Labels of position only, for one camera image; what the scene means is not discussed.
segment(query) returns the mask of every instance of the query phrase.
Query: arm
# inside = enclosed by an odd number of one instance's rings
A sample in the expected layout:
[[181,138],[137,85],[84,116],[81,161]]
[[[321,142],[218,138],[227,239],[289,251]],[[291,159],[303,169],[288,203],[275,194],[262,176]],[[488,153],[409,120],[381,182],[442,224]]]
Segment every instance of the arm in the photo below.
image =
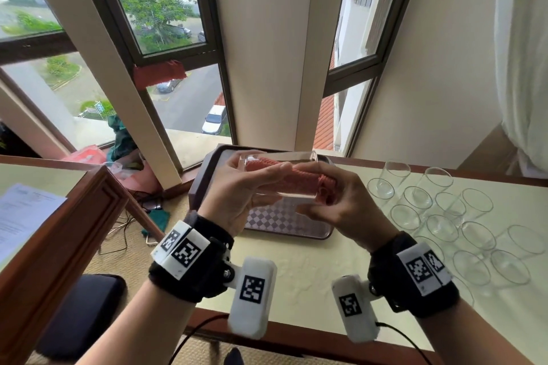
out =
[[[198,211],[233,237],[242,232],[250,209],[280,199],[255,195],[256,189],[280,181],[291,171],[291,164],[287,163],[255,172],[240,172],[238,160],[239,154],[235,154],[216,172],[213,185]],[[77,365],[166,364],[195,306],[161,290],[147,279]]]
[[[301,205],[298,207],[301,214],[333,225],[370,253],[398,234],[355,173],[323,162],[302,163],[295,168],[331,176],[340,188],[337,204]],[[531,364],[462,300],[448,310],[420,319],[419,324],[435,351],[448,365]]]

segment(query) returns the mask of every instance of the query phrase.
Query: beige carpet floor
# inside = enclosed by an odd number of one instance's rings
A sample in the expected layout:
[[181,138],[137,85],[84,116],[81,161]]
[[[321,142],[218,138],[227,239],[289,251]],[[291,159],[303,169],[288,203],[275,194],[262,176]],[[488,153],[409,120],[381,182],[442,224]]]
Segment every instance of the beige carpet floor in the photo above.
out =
[[[164,209],[170,212],[168,230],[179,219],[183,219],[188,211],[188,198],[186,195],[164,203]],[[150,251],[152,247],[146,245],[141,235],[141,226],[133,222],[127,228],[126,237],[128,248],[113,254],[96,254],[88,265],[86,273],[108,273],[120,275],[128,285],[127,301],[135,295],[141,284],[147,277],[147,270],[151,263]],[[109,252],[124,247],[123,231],[115,230],[109,234],[101,246],[101,252]],[[176,365],[217,365],[223,364],[226,354],[234,345],[221,343],[219,351],[204,340],[191,338],[181,350],[175,360]],[[238,347],[242,353],[245,365],[343,365],[342,362],[334,362],[320,358],[295,358],[272,352],[260,351],[252,348]],[[53,365],[37,354],[32,354],[27,365]]]

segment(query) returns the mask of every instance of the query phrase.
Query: white car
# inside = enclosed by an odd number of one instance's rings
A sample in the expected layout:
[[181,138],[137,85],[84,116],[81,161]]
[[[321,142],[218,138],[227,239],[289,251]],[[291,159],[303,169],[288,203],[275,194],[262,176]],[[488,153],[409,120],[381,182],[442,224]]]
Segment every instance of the white car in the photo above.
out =
[[205,117],[202,133],[219,134],[226,119],[226,106],[213,106]]

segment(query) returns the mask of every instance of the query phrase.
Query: person's left hand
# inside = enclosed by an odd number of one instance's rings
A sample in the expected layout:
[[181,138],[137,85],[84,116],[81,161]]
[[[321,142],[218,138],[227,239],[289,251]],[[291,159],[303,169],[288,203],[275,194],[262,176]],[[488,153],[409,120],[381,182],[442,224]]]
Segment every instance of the person's left hand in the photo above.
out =
[[257,188],[281,181],[293,168],[290,162],[280,163],[254,172],[238,170],[241,155],[260,150],[246,150],[234,153],[229,161],[217,169],[198,215],[216,223],[235,237],[243,231],[249,210],[271,205],[281,196],[256,195]]

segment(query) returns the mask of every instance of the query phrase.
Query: paper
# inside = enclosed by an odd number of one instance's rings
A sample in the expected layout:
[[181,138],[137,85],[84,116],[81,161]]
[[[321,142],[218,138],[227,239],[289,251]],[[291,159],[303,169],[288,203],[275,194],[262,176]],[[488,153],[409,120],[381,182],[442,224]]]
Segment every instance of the paper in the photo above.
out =
[[11,186],[0,197],[0,265],[5,265],[65,201],[64,196],[20,183]]

